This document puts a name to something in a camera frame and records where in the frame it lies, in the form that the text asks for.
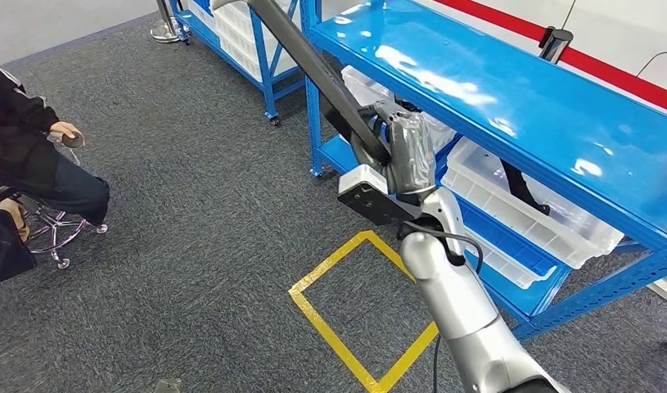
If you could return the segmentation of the person's left hand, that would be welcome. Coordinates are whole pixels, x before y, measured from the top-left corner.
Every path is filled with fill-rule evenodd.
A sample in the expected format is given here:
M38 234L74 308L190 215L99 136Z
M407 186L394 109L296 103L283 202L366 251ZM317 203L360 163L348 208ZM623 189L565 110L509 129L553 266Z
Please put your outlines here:
M63 121L51 126L49 137L51 140L71 149L82 147L85 144L83 134L74 125Z

